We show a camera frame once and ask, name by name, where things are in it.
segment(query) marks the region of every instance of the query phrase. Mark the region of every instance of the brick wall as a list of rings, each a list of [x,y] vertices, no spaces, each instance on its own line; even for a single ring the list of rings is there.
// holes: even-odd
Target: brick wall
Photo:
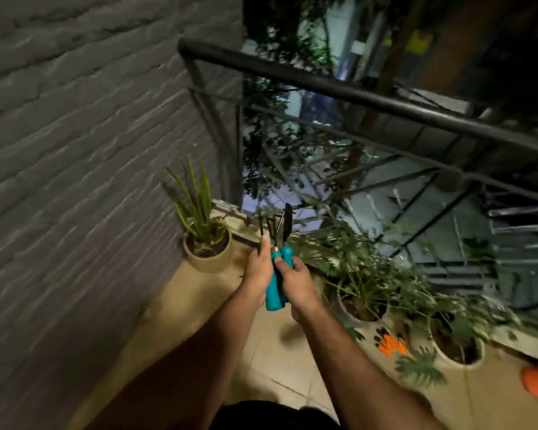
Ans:
[[[0,429],[62,426],[179,265],[164,165],[189,153],[216,197],[235,195],[176,47],[239,49],[241,14],[241,0],[0,0]],[[238,74],[201,66],[210,90],[240,93]]]

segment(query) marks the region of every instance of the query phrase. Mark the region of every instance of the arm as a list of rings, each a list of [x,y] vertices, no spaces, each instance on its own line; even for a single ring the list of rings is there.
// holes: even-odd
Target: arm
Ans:
[[[207,429],[227,391],[271,277],[270,242],[249,257],[239,288],[206,324],[131,381],[88,427]]]
[[[294,317],[305,331],[335,411],[350,430],[416,430],[443,427],[415,394],[383,373],[324,308],[307,267],[276,258]]]

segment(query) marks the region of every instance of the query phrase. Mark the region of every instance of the teal handle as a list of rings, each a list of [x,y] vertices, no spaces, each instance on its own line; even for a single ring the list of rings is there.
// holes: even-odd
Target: teal handle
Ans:
[[[293,249],[289,246],[284,246],[281,248],[281,253],[283,254],[283,260],[289,265],[289,267],[293,268]],[[285,290],[283,289],[283,283],[280,284],[279,289],[279,295],[281,296],[281,303],[283,306],[285,306],[285,303],[289,303],[289,299],[287,298],[287,295],[285,294]]]
[[[281,252],[272,252],[271,259],[273,260],[276,256],[282,258]],[[281,301],[281,296],[279,295],[279,285],[277,282],[277,271],[273,271],[273,277],[271,278],[271,283],[265,291],[265,308],[268,311],[278,311],[282,308],[285,308],[285,304]]]

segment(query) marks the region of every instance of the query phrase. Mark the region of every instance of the person's left hand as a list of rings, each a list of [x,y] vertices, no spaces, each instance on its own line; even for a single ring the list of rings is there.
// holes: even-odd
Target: person's left hand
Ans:
[[[263,236],[260,250],[253,250],[249,255],[241,287],[251,293],[254,298],[259,298],[259,304],[262,304],[272,277],[271,241],[268,236]]]

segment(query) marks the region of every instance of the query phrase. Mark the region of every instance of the soil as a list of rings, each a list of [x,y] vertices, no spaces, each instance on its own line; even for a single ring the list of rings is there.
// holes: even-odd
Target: soil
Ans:
[[[357,320],[362,320],[362,321],[370,323],[373,321],[377,321],[379,318],[382,318],[384,313],[387,312],[386,303],[382,303],[379,305],[379,310],[378,310],[379,317],[377,317],[367,308],[362,308],[362,307],[359,308],[356,302],[354,300],[348,299],[347,294],[345,294],[343,291],[340,292],[340,295],[341,295],[342,305],[344,305],[347,312],[349,312],[349,314],[351,314]]]
[[[441,323],[437,323],[435,320],[430,321],[430,331],[432,338],[438,348],[441,349],[441,352],[454,362],[471,365],[481,358],[480,349],[474,339],[470,340],[469,346],[461,347],[454,343],[454,337],[450,328],[442,326]]]
[[[202,252],[199,255],[195,253],[195,240],[194,240],[193,234],[187,235],[187,239],[185,240],[185,243],[187,244],[187,248],[189,249],[189,251],[193,253],[195,256],[198,256],[199,258],[213,258],[214,256],[217,256],[221,252],[223,252],[223,250],[225,250],[227,245],[230,243],[230,233],[229,231],[225,230],[221,241],[211,246],[213,251]]]

